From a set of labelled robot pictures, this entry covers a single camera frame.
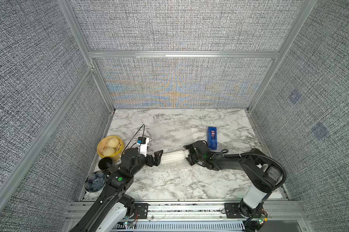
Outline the white ribbed ceramic vase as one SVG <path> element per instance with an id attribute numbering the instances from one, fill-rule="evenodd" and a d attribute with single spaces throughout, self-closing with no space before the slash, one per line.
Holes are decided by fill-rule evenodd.
<path id="1" fill-rule="evenodd" d="M 179 151 L 174 151 L 174 152 L 170 152 L 170 153 L 165 153 L 161 157 L 161 164 L 167 164 L 167 163 L 181 161 L 181 160 L 187 158 L 188 155 L 189 155 L 188 150 L 179 150 Z"/>

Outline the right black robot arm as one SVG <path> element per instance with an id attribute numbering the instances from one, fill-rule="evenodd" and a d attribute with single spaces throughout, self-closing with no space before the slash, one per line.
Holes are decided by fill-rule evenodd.
<path id="1" fill-rule="evenodd" d="M 238 206 L 240 214 L 245 218 L 256 216 L 264 201 L 273 191 L 280 188 L 287 178 L 287 173 L 280 163 L 256 148 L 239 154 L 230 154 L 227 149 L 213 152 L 206 141 L 196 141 L 185 145 L 184 148 L 189 153 L 186 159 L 191 166 L 198 164 L 212 171 L 245 172 L 251 186 Z"/>

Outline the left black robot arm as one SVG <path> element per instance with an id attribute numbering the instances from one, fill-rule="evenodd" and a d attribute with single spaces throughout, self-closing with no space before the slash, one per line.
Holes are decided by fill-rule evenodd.
<path id="1" fill-rule="evenodd" d="M 163 150 L 156 151 L 154 155 L 143 155 L 138 148 L 127 149 L 96 202 L 71 231 L 109 232 L 123 218 L 135 215 L 135 200 L 125 193 L 132 185 L 134 175 L 144 166 L 159 166 L 162 155 Z"/>

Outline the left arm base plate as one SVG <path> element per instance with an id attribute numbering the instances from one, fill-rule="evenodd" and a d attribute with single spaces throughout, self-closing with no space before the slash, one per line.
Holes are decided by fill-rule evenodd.
<path id="1" fill-rule="evenodd" d="M 149 207 L 149 204 L 147 203 L 135 203 L 134 205 L 130 205 L 127 208 L 127 213 L 125 218 L 147 219 L 148 207 Z"/>

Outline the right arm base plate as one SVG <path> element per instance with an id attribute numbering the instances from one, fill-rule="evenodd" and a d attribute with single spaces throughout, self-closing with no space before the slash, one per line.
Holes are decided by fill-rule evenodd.
<path id="1" fill-rule="evenodd" d="M 225 203 L 224 209 L 227 218 L 249 218 L 250 208 L 244 203 Z"/>

